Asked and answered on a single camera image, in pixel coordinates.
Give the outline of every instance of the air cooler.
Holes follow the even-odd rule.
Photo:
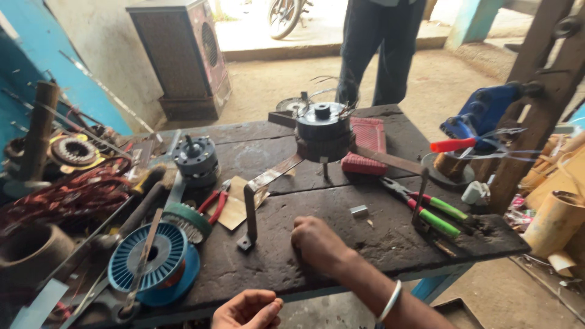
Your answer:
[[[126,11],[163,88],[167,119],[218,119],[232,86],[209,2],[146,0]]]

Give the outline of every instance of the motorcycle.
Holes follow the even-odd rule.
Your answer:
[[[309,12],[305,5],[313,6],[308,0],[273,0],[268,11],[270,37],[280,40],[289,35],[301,18],[301,13]]]

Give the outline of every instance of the dirt floor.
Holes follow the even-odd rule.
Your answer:
[[[338,76],[340,65],[338,56],[231,63],[228,69],[233,93],[219,120],[167,122],[160,130],[266,120],[267,113],[274,111],[276,104],[285,98],[299,97],[301,91],[310,93],[334,87],[334,81],[316,85],[310,80],[317,76]],[[371,104],[377,68],[375,56],[360,87],[359,107]],[[439,130],[441,122],[457,114],[473,91],[496,84],[497,80],[479,74],[446,50],[423,50],[414,56],[407,96],[400,108],[427,139],[440,140],[445,137]],[[321,99],[332,101],[334,97],[335,93],[331,92]]]
[[[220,120],[168,122],[163,129],[266,120],[267,113],[274,111],[274,106],[285,98],[299,96],[304,90],[334,87],[334,82],[328,81],[321,86],[310,79],[336,76],[339,68],[340,57],[231,63],[233,94]],[[374,58],[362,81],[360,107],[371,104],[376,69],[377,59]],[[427,139],[440,140],[445,136],[439,124],[459,112],[474,90],[496,84],[499,84],[496,79],[479,73],[446,50],[420,51],[414,56],[407,97],[399,106]],[[333,93],[325,94],[323,99],[332,100],[333,97]],[[474,265],[434,304],[455,297],[465,301],[485,328],[585,328],[565,306],[509,259]],[[280,327],[287,329],[374,327],[372,314],[351,293],[287,304],[281,318]]]

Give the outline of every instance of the silver bangle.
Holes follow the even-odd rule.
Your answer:
[[[381,323],[382,321],[384,321],[384,319],[386,318],[386,316],[388,315],[388,313],[392,309],[392,306],[394,306],[394,303],[396,303],[396,300],[398,299],[398,295],[400,295],[401,289],[402,289],[402,282],[400,280],[396,280],[396,288],[394,288],[394,292],[392,293],[392,296],[390,297],[388,304],[386,304],[386,307],[382,311],[382,314],[378,317],[378,319],[376,319],[377,323]]]

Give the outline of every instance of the workbench surface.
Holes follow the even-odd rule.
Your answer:
[[[384,121],[387,153],[413,161],[429,153],[428,141],[396,105],[358,109],[355,115]],[[293,130],[266,121],[184,129],[186,132],[209,135],[215,142],[222,166],[218,184],[234,175],[251,180],[296,152]],[[161,135],[169,143],[173,133]],[[233,232],[216,223],[211,236],[198,246],[201,272],[189,294],[172,306],[147,309],[135,324],[142,327],[155,317],[177,322],[208,315],[247,288],[274,290],[279,296],[288,295],[289,300],[341,291],[335,281],[303,265],[293,250],[290,233],[299,215],[323,218],[374,266],[386,275],[403,279],[424,277],[425,271],[445,266],[529,251],[501,217],[492,216],[479,221],[472,235],[462,233],[458,237],[458,257],[451,259],[414,230],[411,210],[383,189],[376,177],[346,176],[339,163],[331,163],[331,180],[327,182],[320,168],[317,163],[304,161],[296,167],[294,177],[283,176],[270,185],[271,196],[257,210],[258,240],[248,253],[236,244],[247,230],[245,222]],[[412,174],[391,168],[387,176],[412,190],[419,189],[421,179]],[[459,193],[445,191],[432,182],[426,193],[469,211]],[[370,215],[354,219],[349,208],[362,204]]]

